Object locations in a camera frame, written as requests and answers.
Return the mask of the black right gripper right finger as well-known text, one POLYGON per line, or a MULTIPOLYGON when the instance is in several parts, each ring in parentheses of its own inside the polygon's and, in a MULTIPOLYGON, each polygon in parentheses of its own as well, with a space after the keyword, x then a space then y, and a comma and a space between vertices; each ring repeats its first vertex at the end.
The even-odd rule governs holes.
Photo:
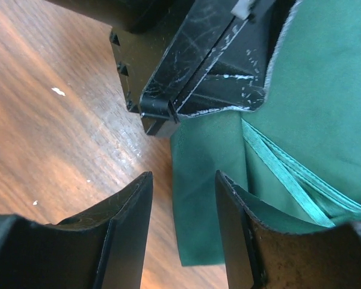
POLYGON ((361 221, 324 229, 266 204, 223 172, 215 194, 230 288, 361 288, 361 221))

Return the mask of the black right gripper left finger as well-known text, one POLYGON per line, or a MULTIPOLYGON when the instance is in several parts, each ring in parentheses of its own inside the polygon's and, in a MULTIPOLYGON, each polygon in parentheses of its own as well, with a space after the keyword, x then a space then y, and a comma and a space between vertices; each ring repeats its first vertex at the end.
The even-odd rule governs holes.
POLYGON ((0 215, 0 288, 139 288, 152 199, 144 172, 55 225, 0 215))

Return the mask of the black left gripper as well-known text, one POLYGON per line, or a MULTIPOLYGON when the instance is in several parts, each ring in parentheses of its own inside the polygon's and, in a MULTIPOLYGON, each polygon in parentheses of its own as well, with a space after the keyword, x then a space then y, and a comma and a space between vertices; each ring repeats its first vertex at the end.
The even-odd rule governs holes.
POLYGON ((169 137, 180 117, 254 112, 296 1, 54 1, 110 25, 128 111, 169 137))

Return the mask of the green cloth napkin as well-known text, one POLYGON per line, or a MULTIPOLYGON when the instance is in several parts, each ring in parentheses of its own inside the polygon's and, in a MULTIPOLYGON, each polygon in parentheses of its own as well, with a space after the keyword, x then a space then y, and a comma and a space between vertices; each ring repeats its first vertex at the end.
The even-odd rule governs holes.
POLYGON ((183 266, 224 261, 220 170, 262 223, 305 234, 361 220, 361 1, 299 1, 253 113, 188 119, 170 139, 173 215, 183 266))

